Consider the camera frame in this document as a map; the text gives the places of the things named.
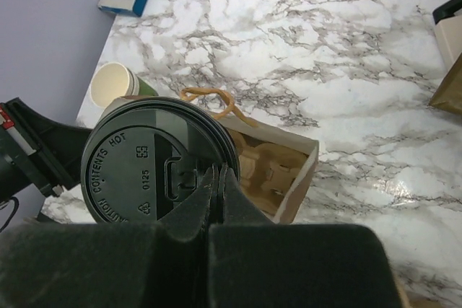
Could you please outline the brown paper bag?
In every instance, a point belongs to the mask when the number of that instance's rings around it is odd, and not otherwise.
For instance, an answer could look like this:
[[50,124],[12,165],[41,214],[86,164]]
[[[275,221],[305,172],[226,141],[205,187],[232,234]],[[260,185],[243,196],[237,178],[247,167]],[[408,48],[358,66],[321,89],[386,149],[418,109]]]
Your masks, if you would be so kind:
[[290,223],[310,186],[318,143],[235,112],[208,113],[169,97],[121,99],[108,114],[95,202],[109,220],[164,221],[209,192],[212,221],[236,196]]

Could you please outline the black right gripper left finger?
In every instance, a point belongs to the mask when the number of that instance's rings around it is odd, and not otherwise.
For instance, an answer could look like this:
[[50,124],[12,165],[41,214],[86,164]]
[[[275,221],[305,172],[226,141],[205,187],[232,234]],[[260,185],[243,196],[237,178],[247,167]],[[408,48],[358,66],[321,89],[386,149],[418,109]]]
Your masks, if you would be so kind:
[[219,167],[213,164],[197,189],[154,225],[176,242],[204,243],[209,226],[216,219],[218,186]]

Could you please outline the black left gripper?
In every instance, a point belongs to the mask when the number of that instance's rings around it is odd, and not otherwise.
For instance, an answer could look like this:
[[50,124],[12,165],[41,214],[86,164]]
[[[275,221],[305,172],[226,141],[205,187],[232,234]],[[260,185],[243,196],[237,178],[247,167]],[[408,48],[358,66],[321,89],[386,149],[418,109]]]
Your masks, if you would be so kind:
[[59,197],[80,184],[82,155],[91,130],[51,120],[20,98],[1,103],[1,205],[13,204],[4,231],[19,210],[16,194],[30,185]]

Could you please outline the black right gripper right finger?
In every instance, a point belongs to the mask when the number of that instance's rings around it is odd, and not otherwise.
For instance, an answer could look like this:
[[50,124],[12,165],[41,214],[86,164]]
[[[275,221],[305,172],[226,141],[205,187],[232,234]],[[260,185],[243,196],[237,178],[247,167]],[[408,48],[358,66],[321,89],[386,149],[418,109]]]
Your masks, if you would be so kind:
[[210,197],[210,225],[273,225],[268,218],[240,189],[232,168],[226,164],[213,164],[212,192]]

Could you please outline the black plastic cup lid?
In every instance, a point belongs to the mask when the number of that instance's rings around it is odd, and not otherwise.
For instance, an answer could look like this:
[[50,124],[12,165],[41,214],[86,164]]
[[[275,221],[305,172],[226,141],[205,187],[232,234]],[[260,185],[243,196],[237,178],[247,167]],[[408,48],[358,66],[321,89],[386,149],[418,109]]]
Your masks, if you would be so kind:
[[207,111],[171,97],[130,101],[91,131],[82,195],[96,222],[156,221],[187,199],[213,164],[240,172],[231,135]]

